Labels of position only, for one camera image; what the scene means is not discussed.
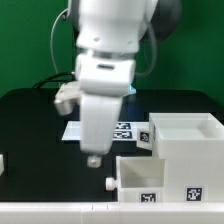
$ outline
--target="white container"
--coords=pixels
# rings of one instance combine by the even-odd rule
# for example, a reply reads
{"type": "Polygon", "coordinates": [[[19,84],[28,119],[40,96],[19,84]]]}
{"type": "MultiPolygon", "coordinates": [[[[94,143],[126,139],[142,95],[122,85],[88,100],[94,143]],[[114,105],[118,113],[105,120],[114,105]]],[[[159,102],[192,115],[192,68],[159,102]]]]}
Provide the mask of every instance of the white container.
{"type": "Polygon", "coordinates": [[[155,126],[153,150],[161,159],[224,158],[224,127],[211,114],[151,113],[150,120],[155,126]]]}
{"type": "Polygon", "coordinates": [[[150,114],[152,157],[117,157],[119,202],[224,202],[224,127],[211,114],[150,114]]]}

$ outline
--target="green background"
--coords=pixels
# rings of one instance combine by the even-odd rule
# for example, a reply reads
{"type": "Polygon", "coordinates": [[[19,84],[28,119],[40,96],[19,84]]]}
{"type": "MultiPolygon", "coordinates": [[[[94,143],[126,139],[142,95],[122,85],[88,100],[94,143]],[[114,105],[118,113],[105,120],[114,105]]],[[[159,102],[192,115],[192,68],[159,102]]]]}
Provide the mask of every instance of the green background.
{"type": "MultiPolygon", "coordinates": [[[[199,90],[224,106],[224,1],[182,0],[178,29],[159,45],[151,77],[135,80],[137,89],[199,90]]],[[[50,31],[67,0],[0,0],[0,96],[31,87],[54,74],[50,31]]],[[[71,71],[72,29],[60,22],[55,54],[60,72],[71,71]]],[[[142,52],[137,70],[146,68],[142,52]]]]}

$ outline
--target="table surface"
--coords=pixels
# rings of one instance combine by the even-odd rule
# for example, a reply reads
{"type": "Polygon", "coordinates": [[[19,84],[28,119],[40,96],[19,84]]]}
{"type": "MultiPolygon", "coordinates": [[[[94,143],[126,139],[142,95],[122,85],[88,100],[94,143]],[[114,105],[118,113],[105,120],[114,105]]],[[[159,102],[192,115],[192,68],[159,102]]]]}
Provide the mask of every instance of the table surface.
{"type": "MultiPolygon", "coordinates": [[[[116,191],[105,190],[105,178],[116,177],[115,158],[150,156],[135,142],[114,142],[102,167],[90,169],[79,142],[63,142],[70,120],[79,120],[79,107],[60,117],[54,89],[16,89],[0,99],[0,202],[109,202],[116,191]]],[[[223,108],[197,91],[148,90],[124,99],[121,121],[148,121],[149,112],[212,113],[223,108]]]]}

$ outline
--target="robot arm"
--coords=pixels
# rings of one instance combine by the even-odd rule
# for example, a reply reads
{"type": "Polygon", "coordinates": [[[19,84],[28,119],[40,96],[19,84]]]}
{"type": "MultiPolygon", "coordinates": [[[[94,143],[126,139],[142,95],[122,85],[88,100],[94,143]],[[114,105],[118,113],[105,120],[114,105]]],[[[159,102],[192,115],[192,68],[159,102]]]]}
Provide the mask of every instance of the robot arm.
{"type": "MultiPolygon", "coordinates": [[[[76,59],[78,83],[70,89],[74,93],[66,95],[63,91],[63,99],[59,90],[55,103],[60,107],[67,99],[65,96],[80,96],[80,146],[91,155],[90,167],[99,167],[101,156],[111,148],[123,96],[135,74],[133,58],[157,2],[81,0],[79,3],[80,33],[76,45],[83,53],[76,59]]],[[[75,1],[70,0],[68,16],[72,21],[75,6],[75,1]]]]}

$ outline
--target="white block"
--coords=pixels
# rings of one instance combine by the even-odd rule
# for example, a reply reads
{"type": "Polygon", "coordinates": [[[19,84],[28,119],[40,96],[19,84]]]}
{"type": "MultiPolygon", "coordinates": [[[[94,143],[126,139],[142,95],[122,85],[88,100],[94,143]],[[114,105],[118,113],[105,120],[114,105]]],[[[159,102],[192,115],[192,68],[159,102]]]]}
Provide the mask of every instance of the white block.
{"type": "Polygon", "coordinates": [[[0,155],[0,176],[4,171],[4,162],[3,162],[3,155],[0,155]]]}

